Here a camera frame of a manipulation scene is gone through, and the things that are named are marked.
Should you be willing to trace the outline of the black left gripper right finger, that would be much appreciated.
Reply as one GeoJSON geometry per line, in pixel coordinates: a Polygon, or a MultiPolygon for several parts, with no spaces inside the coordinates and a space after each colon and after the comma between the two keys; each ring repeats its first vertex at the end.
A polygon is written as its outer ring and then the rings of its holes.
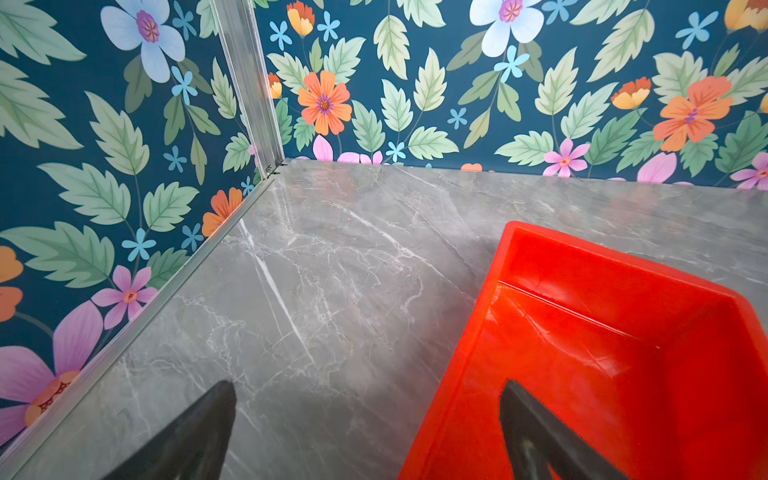
{"type": "Polygon", "coordinates": [[[516,479],[626,477],[513,380],[502,391],[499,420],[516,479]]]}

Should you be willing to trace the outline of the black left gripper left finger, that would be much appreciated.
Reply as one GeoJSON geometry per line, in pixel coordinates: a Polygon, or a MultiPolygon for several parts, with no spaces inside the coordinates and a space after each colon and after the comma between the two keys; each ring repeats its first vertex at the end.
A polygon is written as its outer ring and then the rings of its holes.
{"type": "Polygon", "coordinates": [[[236,391],[217,382],[108,479],[218,479],[236,415],[236,391]]]}

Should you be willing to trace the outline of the aluminium frame bottom rail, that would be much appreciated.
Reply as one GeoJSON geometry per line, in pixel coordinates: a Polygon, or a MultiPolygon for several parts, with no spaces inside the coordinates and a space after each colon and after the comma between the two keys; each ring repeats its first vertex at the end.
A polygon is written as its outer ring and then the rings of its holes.
{"type": "Polygon", "coordinates": [[[70,312],[64,319],[63,326],[54,332],[54,350],[59,353],[54,369],[49,368],[46,362],[26,347],[1,348],[1,392],[21,395],[18,406],[5,408],[1,414],[1,438],[11,441],[1,456],[3,479],[13,478],[27,463],[64,417],[142,333],[171,296],[213,252],[229,230],[276,178],[277,174],[272,173],[263,179],[245,199],[244,204],[237,207],[224,221],[213,237],[205,241],[190,259],[182,263],[149,304],[139,310],[132,323],[122,329],[116,338],[95,356],[91,354],[104,330],[104,321],[91,301],[84,302],[70,312]],[[36,405],[38,396],[58,391],[60,377],[63,375],[60,367],[70,374],[69,378],[75,382],[74,388],[65,394],[62,400],[54,402],[53,408],[40,420],[27,425],[26,412],[36,405]]]}

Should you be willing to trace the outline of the aluminium frame corner post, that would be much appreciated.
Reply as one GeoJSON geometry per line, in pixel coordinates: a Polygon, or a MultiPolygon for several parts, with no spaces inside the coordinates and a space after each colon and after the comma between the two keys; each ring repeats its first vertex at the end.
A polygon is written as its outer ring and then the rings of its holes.
{"type": "Polygon", "coordinates": [[[253,3],[213,0],[211,8],[243,124],[255,147],[255,165],[267,178],[283,163],[285,154],[253,3]]]}

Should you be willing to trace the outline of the red plastic bin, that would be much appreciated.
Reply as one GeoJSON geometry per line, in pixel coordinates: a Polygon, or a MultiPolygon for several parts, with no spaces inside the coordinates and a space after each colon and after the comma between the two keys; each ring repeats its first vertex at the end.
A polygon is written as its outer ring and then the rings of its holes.
{"type": "Polygon", "coordinates": [[[509,380],[624,479],[767,475],[767,338],[710,281],[510,222],[401,477],[516,479],[509,380]]]}

